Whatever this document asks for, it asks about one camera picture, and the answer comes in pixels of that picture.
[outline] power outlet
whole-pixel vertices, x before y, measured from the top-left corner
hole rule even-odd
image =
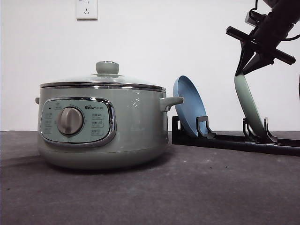
[[[98,0],[76,0],[77,20],[97,20]]]

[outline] electric cooker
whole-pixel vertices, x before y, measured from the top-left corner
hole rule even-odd
[[[111,61],[97,74],[40,85],[38,150],[51,164],[109,169],[141,164],[168,144],[167,111],[182,97],[119,75]]]

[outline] lid rim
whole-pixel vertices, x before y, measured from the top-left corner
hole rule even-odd
[[[78,86],[78,85],[97,85],[97,86],[125,86],[133,88],[150,88],[156,90],[165,90],[164,87],[150,85],[150,84],[139,84],[139,83],[126,83],[126,82],[82,82],[82,81],[73,81],[73,82],[51,82],[43,83],[40,85],[40,88],[45,87],[59,87],[59,86]]]

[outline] gray countertop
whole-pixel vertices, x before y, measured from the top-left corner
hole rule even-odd
[[[300,157],[170,144],[141,166],[75,171],[47,164],[33,131],[1,132],[0,156],[3,225],[300,224]]]

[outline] glass lid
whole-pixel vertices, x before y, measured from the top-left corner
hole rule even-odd
[[[119,75],[119,65],[116,62],[101,61],[96,63],[97,74],[84,77],[74,77],[65,80],[59,80],[51,83],[43,83],[41,88],[57,86],[119,86],[135,87],[156,90],[165,90],[165,88],[156,86],[150,82],[141,79]]]

